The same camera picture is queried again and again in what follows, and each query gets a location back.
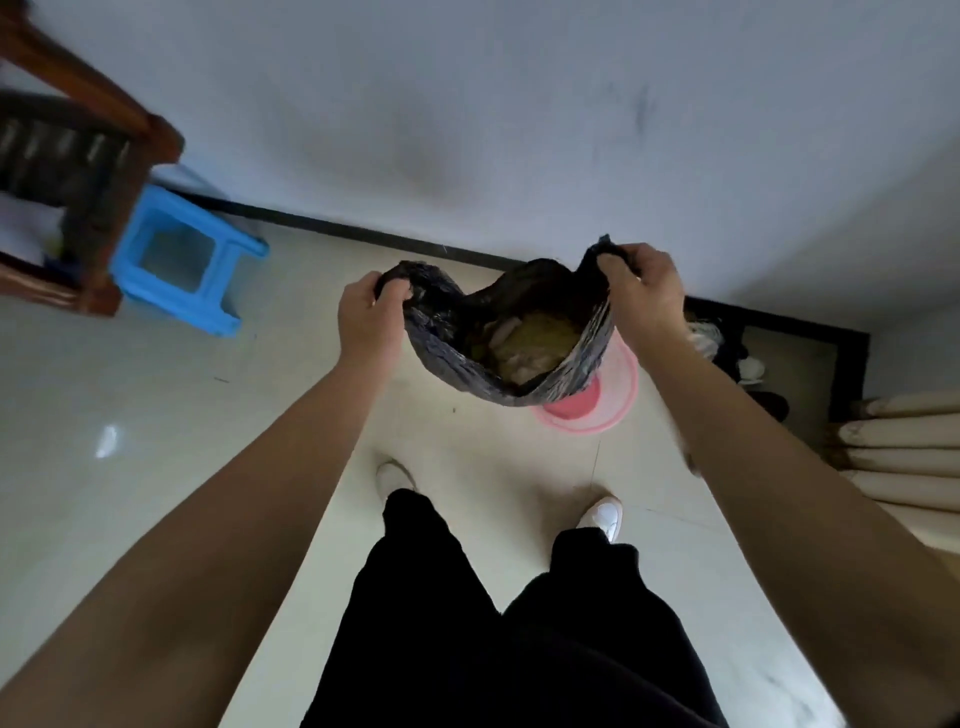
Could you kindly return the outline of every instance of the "person's left hand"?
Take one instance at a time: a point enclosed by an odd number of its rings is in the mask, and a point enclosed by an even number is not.
[[[403,302],[410,298],[410,281],[389,281],[374,299],[380,274],[370,271],[344,288],[337,311],[340,329],[340,362],[352,368],[371,367],[388,375],[403,344]]]

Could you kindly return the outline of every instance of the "forearm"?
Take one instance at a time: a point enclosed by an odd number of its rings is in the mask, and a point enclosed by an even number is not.
[[[219,722],[385,378],[338,365],[169,513],[4,688],[0,722]]]
[[[849,718],[935,725],[960,708],[960,584],[686,342],[627,338],[644,342],[757,580]]]

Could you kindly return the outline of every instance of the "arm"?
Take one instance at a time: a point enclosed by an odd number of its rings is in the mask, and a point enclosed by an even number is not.
[[[0,725],[216,726],[403,339],[404,280],[347,286],[340,360],[141,538],[0,692]]]
[[[669,256],[601,256],[613,318],[653,379],[757,581],[852,725],[960,712],[960,582],[687,343]]]

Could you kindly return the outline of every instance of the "person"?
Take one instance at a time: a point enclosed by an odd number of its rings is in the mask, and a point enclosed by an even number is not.
[[[598,264],[754,574],[854,726],[940,728],[960,712],[960,583],[686,340],[670,257]],[[0,725],[215,726],[290,587],[404,337],[406,281],[344,290],[334,368],[171,511],[0,692]],[[499,614],[396,463],[303,725],[364,718],[724,725],[674,613],[608,499]]]

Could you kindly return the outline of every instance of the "wooden chair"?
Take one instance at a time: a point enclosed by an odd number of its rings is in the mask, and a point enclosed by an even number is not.
[[[0,90],[0,191],[64,207],[63,248],[79,270],[0,252],[0,293],[112,316],[123,296],[110,258],[151,168],[177,162],[183,137],[31,25],[24,0],[0,0],[0,60],[67,97]]]

